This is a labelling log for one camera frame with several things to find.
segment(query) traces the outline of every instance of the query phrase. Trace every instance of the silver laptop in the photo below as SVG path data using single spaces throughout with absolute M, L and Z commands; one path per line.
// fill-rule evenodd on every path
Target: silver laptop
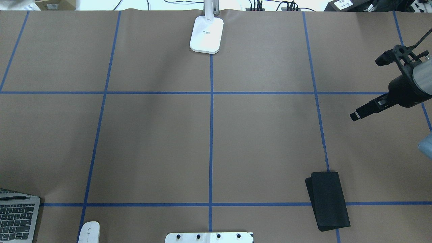
M 0 188 L 0 243 L 31 243 L 41 199 Z

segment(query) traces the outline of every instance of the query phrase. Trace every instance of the cardboard box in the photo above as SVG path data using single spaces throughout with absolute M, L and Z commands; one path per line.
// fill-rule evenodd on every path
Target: cardboard box
M 40 0 L 35 4 L 41 10 L 75 10 L 76 0 Z

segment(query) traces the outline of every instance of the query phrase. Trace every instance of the white label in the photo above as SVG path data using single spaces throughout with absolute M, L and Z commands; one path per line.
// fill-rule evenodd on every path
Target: white label
M 47 4 L 47 8 L 49 10 L 57 10 L 58 9 L 58 4 Z
M 342 9 L 345 9 L 345 8 L 347 8 L 347 7 L 349 7 L 349 6 L 352 6 L 353 3 L 351 3 L 350 0 L 340 0 L 340 1 L 334 2 L 334 5 L 335 5 L 339 10 L 342 10 Z

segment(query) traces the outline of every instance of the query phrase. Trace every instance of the black folded cloth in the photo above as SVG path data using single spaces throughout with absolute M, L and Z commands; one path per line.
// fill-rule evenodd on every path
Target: black folded cloth
M 337 172 L 313 172 L 306 187 L 320 231 L 351 226 Z

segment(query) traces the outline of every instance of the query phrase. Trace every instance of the computer mouse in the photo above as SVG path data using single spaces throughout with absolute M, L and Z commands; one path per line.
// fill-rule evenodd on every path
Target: computer mouse
M 99 243 L 99 223 L 96 221 L 87 222 L 79 232 L 78 243 Z

